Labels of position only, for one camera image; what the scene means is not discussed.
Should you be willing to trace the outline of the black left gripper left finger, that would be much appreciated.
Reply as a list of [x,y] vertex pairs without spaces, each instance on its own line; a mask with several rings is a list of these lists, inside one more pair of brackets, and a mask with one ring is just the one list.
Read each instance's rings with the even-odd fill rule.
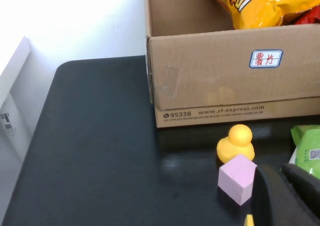
[[281,169],[269,165],[255,169],[251,196],[255,226],[318,226],[317,218],[300,199]]

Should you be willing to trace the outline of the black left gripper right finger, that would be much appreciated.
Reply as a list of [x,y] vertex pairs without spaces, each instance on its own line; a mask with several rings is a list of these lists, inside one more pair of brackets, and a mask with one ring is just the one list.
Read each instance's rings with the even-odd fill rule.
[[301,167],[286,163],[281,172],[309,210],[320,218],[320,180]]

